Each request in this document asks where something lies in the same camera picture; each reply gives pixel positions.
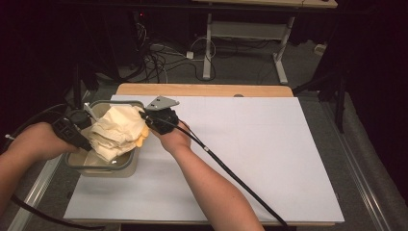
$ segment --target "forearm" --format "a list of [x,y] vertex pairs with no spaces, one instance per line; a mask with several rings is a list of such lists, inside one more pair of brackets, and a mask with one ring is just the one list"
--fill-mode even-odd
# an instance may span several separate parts
[[216,230],[264,230],[243,194],[190,149],[178,150],[173,157]]
[[0,217],[17,187],[18,181],[32,163],[32,160],[24,158],[23,155],[16,155],[10,151],[0,155]]

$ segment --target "black cable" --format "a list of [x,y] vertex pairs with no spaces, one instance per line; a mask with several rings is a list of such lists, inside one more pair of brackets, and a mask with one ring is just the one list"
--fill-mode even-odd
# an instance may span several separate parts
[[84,230],[104,230],[105,229],[105,226],[84,226],[84,225],[81,225],[81,224],[70,223],[70,222],[67,222],[67,221],[62,220],[62,219],[52,218],[52,217],[46,215],[45,213],[37,210],[36,208],[26,204],[24,201],[20,200],[20,198],[18,198],[15,194],[12,195],[12,202],[14,202],[16,205],[20,206],[21,208],[27,210],[28,212],[39,216],[40,218],[46,219],[46,220],[54,222],[54,223],[61,224],[63,226],[78,228],[78,229],[84,229]]
[[191,132],[191,134],[186,131],[185,129],[181,128],[178,125],[172,124],[164,119],[158,118],[158,117],[151,117],[152,119],[157,119],[163,123],[169,124],[171,126],[173,126],[174,128],[180,130],[181,132],[183,132],[184,134],[186,134],[187,136],[189,136],[193,141],[195,141],[198,145],[201,146],[201,148],[204,149],[204,151],[206,151],[216,162],[217,164],[219,164],[222,169],[224,169],[238,184],[240,184],[247,192],[249,192],[249,194],[251,194],[270,214],[272,214],[281,224],[282,226],[285,227],[285,229],[290,230],[288,223],[285,222],[276,212],[274,212],[267,204],[266,202],[259,197],[258,194],[256,194],[254,191],[252,191],[245,183],[243,180],[240,179],[240,177],[238,177],[228,166],[225,165],[224,162],[221,161],[221,159],[213,152],[210,150],[210,148],[208,148],[196,135],[195,133],[192,132],[191,128],[189,126],[187,126],[186,123],[184,123],[183,121],[181,121],[183,124],[186,125],[186,127],[189,129],[189,131]]
[[[33,115],[32,117],[30,117],[27,121],[25,121],[23,124],[21,124],[11,135],[13,138],[17,137],[21,132],[24,131],[24,129],[26,129],[28,126],[32,125],[35,122],[38,122],[38,120],[45,115],[53,115],[53,116],[63,116],[63,113],[60,112],[55,112],[54,110],[57,110],[59,108],[63,108],[64,111],[66,111],[67,107],[69,105],[67,104],[58,104],[55,106],[52,106],[36,115]],[[3,148],[2,148],[2,152],[1,154],[3,154],[4,152],[7,151],[7,149],[9,148],[10,144],[12,143],[12,141],[7,141]],[[74,228],[79,228],[79,229],[85,229],[85,230],[104,230],[105,227],[104,226],[93,226],[93,227],[89,227],[89,226],[84,226],[84,225],[80,225],[80,224],[74,224],[74,223],[70,223],[61,219],[57,219],[57,218],[52,218],[51,216],[46,215],[45,213],[39,211],[38,209],[26,204],[24,201],[22,201],[21,199],[19,199],[15,194],[12,195],[11,201],[14,202],[16,205],[20,206],[21,208],[31,212],[34,215],[39,216],[40,218],[43,218],[45,220],[54,222],[54,223],[58,223],[64,226],[68,226],[68,227],[74,227]]]

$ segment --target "desk leg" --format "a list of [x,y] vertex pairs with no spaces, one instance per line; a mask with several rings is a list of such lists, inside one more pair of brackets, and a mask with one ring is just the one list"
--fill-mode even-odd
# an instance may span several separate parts
[[207,19],[207,39],[206,39],[206,50],[204,57],[204,66],[203,66],[203,79],[209,80],[211,78],[211,23],[212,15],[208,14]]
[[286,44],[288,43],[288,38],[291,34],[293,23],[294,17],[290,17],[286,25],[284,35],[281,39],[279,52],[273,53],[273,61],[275,62],[276,71],[278,72],[279,82],[281,83],[281,85],[288,85],[288,79],[286,78],[285,69],[282,65],[282,56],[283,52],[285,51]]

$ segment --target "clear plastic bin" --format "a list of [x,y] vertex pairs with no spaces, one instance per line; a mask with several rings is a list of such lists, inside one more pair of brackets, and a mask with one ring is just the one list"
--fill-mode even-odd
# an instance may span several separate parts
[[[96,101],[90,105],[97,117],[102,117],[113,105],[139,106],[143,104],[139,101]],[[88,138],[89,128],[81,131],[81,134]],[[140,149],[134,148],[129,152],[115,158],[110,163],[99,158],[92,149],[90,152],[81,148],[79,153],[67,153],[64,156],[65,163],[68,167],[79,171],[84,176],[96,177],[129,177],[136,171]]]

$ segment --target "white board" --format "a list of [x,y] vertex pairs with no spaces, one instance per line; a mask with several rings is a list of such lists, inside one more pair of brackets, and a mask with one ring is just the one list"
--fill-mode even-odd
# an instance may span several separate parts
[[[156,96],[114,95],[113,100]],[[298,99],[167,96],[193,132],[286,222],[343,222],[344,217]],[[233,182],[199,147],[192,149]],[[260,221],[276,221],[240,186]],[[181,170],[150,134],[129,178],[81,176],[64,218],[205,221]]]

